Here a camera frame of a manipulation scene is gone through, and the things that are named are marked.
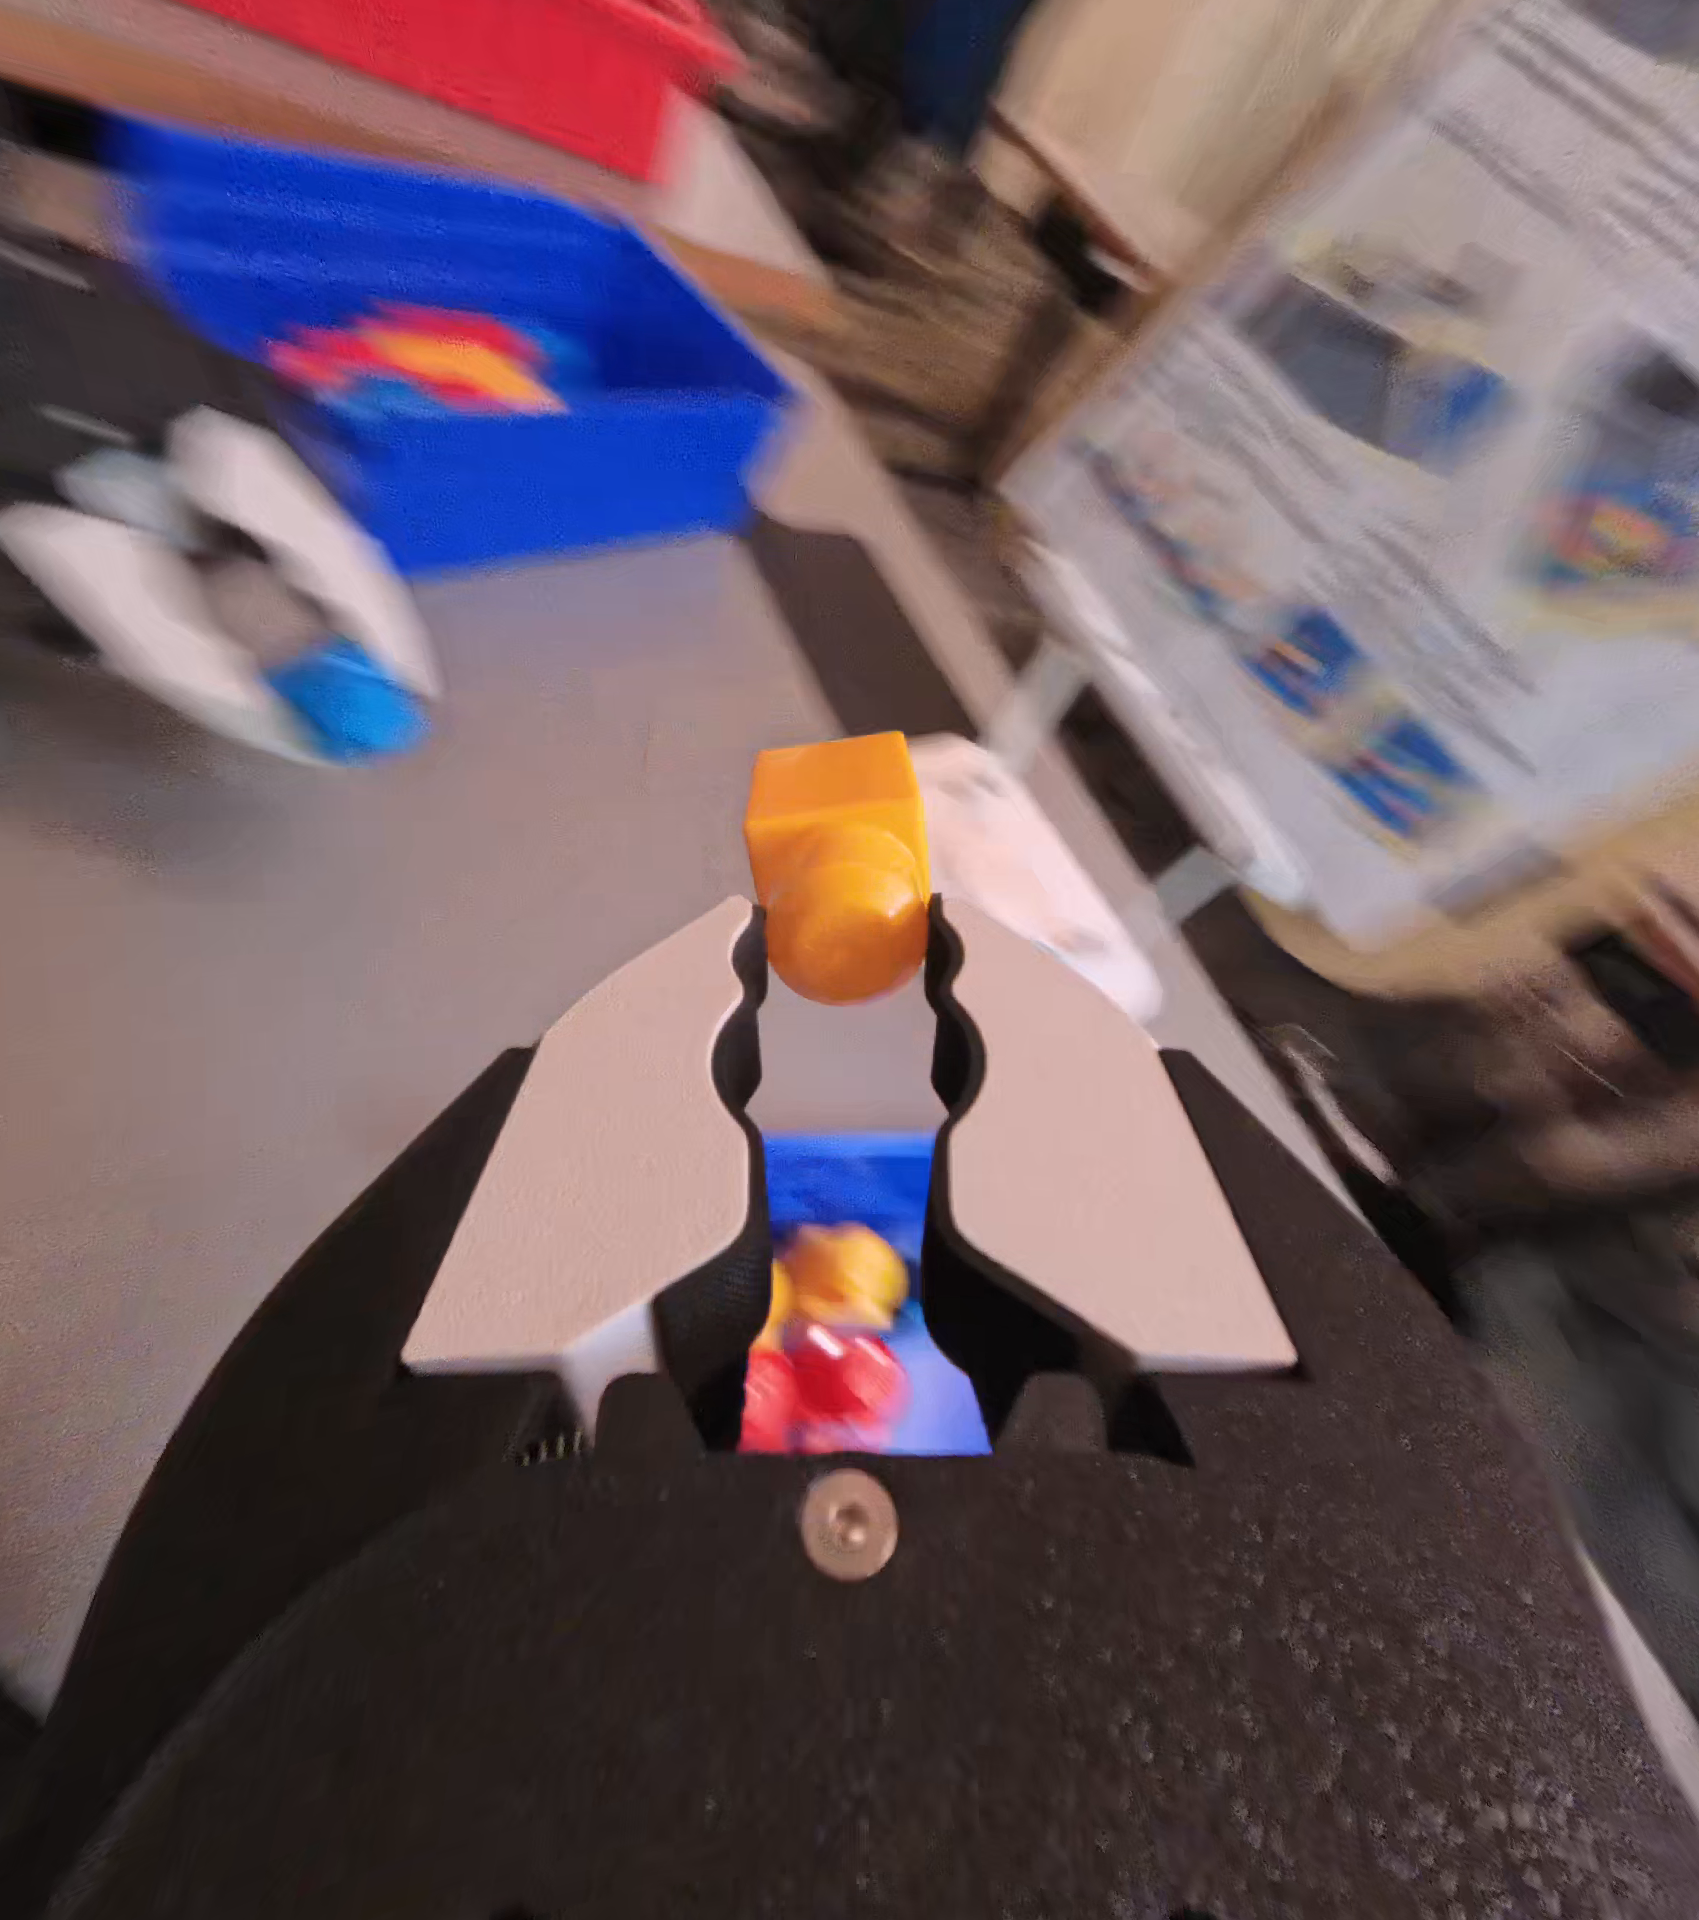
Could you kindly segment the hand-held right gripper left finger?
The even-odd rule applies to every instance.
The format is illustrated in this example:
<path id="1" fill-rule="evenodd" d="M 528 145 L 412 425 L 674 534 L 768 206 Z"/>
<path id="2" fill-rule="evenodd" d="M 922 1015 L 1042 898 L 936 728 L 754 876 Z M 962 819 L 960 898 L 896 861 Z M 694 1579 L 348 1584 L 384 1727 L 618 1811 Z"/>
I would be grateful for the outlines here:
<path id="1" fill-rule="evenodd" d="M 584 1431 L 626 1377 L 734 1428 L 768 1309 L 758 910 L 720 901 L 622 964 L 532 1050 L 402 1363 L 554 1375 Z"/>

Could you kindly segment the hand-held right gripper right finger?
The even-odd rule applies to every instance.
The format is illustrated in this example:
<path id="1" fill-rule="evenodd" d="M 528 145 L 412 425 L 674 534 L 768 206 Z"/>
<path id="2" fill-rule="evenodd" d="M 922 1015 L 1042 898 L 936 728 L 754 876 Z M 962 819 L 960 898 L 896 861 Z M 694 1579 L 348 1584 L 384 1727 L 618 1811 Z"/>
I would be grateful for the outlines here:
<path id="1" fill-rule="evenodd" d="M 1148 1381 L 1282 1381 L 1300 1354 L 1162 1050 L 984 909 L 934 898 L 924 1314 L 988 1433 L 1036 1378 L 1120 1426 Z"/>

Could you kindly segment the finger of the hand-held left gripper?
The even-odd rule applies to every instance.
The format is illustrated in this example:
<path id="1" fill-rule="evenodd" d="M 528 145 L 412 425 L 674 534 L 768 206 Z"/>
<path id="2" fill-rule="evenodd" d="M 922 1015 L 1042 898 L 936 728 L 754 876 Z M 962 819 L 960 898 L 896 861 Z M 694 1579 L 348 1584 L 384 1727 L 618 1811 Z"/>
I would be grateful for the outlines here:
<path id="1" fill-rule="evenodd" d="M 258 656 L 216 621 L 196 573 L 166 540 L 66 506 L 16 503 L 0 509 L 0 555 L 132 689 L 228 743 L 322 764 Z"/>
<path id="2" fill-rule="evenodd" d="M 416 699 L 442 699 L 430 633 L 386 549 L 280 436 L 198 406 L 170 425 L 166 457 L 190 503 L 256 542 L 334 637 L 356 643 Z"/>

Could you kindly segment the blue mega block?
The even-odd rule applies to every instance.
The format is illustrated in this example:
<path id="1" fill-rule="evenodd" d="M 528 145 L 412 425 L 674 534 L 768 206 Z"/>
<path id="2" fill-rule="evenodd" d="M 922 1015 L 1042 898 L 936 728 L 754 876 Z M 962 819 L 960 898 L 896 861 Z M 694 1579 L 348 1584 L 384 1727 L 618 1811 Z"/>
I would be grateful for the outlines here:
<path id="1" fill-rule="evenodd" d="M 328 763 L 404 756 L 430 737 L 428 703 L 346 637 L 324 637 L 268 666 L 264 684 Z"/>

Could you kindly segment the red and yellow block tower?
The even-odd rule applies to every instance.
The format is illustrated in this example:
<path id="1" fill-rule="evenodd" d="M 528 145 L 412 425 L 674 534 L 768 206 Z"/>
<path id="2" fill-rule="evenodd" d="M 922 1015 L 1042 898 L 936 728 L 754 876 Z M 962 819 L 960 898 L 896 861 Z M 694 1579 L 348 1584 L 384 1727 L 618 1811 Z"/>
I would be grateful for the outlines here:
<path id="1" fill-rule="evenodd" d="M 556 414 L 566 404 L 518 351 L 410 328 L 318 328 L 266 349 L 286 382 L 328 400 L 402 396 L 454 412 Z"/>

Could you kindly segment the red and blue block tower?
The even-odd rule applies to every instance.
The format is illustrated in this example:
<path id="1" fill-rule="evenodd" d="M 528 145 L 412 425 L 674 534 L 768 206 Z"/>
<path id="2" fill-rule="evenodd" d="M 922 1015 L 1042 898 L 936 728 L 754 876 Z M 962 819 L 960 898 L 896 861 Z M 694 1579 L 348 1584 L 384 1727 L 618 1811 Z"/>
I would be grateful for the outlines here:
<path id="1" fill-rule="evenodd" d="M 380 303 L 356 328 L 382 363 L 406 372 L 468 382 L 504 372 L 564 382 L 598 372 L 596 351 L 574 335 L 474 310 Z"/>

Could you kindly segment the blue plastic bin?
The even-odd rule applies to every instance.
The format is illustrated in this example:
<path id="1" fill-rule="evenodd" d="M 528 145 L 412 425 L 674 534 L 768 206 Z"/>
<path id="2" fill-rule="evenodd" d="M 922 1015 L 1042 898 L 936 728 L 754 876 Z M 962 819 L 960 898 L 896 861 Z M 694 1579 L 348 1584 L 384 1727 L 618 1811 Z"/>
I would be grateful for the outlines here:
<path id="1" fill-rule="evenodd" d="M 926 1135 L 782 1135 L 766 1141 L 772 1260 L 798 1228 L 864 1224 L 886 1239 L 908 1267 L 910 1298 L 890 1339 L 908 1370 L 910 1404 L 892 1442 L 880 1453 L 864 1453 L 870 1457 L 962 1458 L 990 1453 L 976 1393 L 936 1345 L 922 1309 L 920 1257 L 930 1174 L 932 1141 Z"/>
<path id="2" fill-rule="evenodd" d="M 564 409 L 354 430 L 272 372 L 274 429 L 410 578 L 734 534 L 798 395 L 634 227 L 492 178 L 118 114 L 132 262 L 208 342 L 266 349 L 378 304 L 564 330 Z"/>

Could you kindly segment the group of mega blocks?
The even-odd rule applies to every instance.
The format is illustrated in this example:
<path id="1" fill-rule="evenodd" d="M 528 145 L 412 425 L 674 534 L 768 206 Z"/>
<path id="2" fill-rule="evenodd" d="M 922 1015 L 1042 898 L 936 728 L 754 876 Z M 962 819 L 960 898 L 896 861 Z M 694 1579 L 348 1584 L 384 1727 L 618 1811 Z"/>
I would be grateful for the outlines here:
<path id="1" fill-rule="evenodd" d="M 772 1262 L 738 1450 L 884 1450 L 910 1404 L 908 1370 L 890 1339 L 908 1298 L 902 1254 L 872 1228 L 796 1228 Z"/>

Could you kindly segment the yellow mega block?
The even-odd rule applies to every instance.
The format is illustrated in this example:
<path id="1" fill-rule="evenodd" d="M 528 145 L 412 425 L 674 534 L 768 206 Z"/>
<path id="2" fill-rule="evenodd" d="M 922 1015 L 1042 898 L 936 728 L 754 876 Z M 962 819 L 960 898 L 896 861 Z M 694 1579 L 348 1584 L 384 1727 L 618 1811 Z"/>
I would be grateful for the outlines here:
<path id="1" fill-rule="evenodd" d="M 934 888 L 902 733 L 762 752 L 744 839 L 766 958 L 792 995 L 862 1006 L 920 972 Z"/>

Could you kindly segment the red plastic bin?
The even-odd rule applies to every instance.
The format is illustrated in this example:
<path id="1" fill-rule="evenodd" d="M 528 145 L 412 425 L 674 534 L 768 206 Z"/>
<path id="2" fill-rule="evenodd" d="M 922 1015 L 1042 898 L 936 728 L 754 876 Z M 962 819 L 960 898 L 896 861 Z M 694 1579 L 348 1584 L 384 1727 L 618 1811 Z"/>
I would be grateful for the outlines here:
<path id="1" fill-rule="evenodd" d="M 678 106 L 742 55 L 696 2 L 198 2 L 372 80 L 624 180 L 652 182 Z"/>

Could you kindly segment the grey table with wooden edge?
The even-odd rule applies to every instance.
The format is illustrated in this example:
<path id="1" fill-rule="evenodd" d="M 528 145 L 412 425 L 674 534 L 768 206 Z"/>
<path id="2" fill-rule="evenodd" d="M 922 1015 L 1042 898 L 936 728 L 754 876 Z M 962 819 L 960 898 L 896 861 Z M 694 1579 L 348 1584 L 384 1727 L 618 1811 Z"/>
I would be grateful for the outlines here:
<path id="1" fill-rule="evenodd" d="M 840 325 L 828 270 L 710 108 L 676 108 L 662 178 L 636 182 L 208 12 L 142 2 L 0 2 L 0 84 L 556 195 L 642 228 L 768 340 Z"/>

